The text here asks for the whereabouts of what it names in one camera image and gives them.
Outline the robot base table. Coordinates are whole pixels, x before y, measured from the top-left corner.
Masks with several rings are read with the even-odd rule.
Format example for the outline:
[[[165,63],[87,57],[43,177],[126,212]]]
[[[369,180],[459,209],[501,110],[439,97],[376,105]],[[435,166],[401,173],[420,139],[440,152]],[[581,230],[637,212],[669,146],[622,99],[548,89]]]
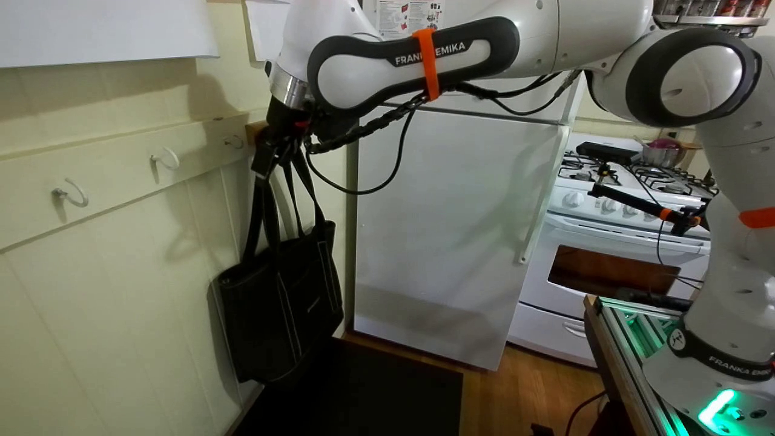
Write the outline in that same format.
[[[648,389],[711,433],[775,433],[775,310],[751,289],[702,292],[674,326],[648,333],[657,349],[641,361]]]

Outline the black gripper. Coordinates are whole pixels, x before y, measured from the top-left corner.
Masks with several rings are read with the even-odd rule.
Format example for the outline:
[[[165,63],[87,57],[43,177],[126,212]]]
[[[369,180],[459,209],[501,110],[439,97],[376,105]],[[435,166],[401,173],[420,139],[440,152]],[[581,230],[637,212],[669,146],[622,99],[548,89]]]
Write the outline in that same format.
[[[297,150],[297,141],[313,127],[313,108],[292,110],[280,99],[268,101],[267,122],[249,132],[251,173],[268,180],[277,162],[289,160]]]

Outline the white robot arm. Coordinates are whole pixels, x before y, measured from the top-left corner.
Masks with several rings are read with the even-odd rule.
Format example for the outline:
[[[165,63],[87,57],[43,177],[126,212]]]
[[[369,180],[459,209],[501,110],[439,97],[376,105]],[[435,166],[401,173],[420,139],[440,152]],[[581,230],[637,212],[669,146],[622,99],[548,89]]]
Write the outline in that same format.
[[[773,41],[663,30],[653,0],[493,0],[475,14],[384,34],[359,0],[290,0],[271,60],[268,127],[303,120],[320,150],[384,127],[409,92],[486,99],[486,78],[538,88],[583,76],[599,110],[644,127],[690,127],[720,195],[710,269],[683,317],[730,366],[773,357]]]

